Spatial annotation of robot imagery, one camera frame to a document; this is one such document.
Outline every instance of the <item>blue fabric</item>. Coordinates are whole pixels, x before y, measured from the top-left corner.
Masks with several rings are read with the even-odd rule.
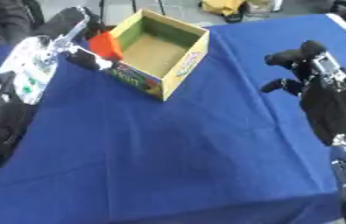
[[[62,60],[0,170],[0,223],[324,223],[340,216],[329,149],[297,99],[261,94],[292,75],[264,56],[346,31],[325,16],[211,27],[209,54],[167,102]],[[8,49],[0,48],[0,63]]]

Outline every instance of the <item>open box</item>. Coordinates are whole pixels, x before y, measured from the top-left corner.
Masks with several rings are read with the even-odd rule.
[[[140,10],[111,35],[124,60],[110,73],[165,101],[208,52],[209,31]]]

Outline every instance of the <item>person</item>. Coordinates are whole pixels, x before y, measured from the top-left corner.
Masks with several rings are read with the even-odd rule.
[[[23,0],[0,0],[0,45],[15,45],[31,30]]]

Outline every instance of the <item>robotic hand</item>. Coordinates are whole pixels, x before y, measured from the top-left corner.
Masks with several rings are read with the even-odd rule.
[[[101,29],[86,8],[69,8],[12,50],[0,67],[0,166],[11,156],[37,112],[56,73],[60,53],[81,67],[103,70],[112,66],[111,61],[74,43]]]
[[[346,69],[314,41],[298,50],[265,56],[266,64],[293,72],[298,80],[277,79],[261,89],[284,89],[300,98],[300,106],[317,137],[332,147],[332,168],[339,185],[346,220]]]

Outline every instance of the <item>red object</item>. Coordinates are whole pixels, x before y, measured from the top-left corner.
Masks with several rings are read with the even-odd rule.
[[[89,48],[93,53],[105,60],[122,60],[124,54],[118,41],[108,32],[102,32],[89,40]]]

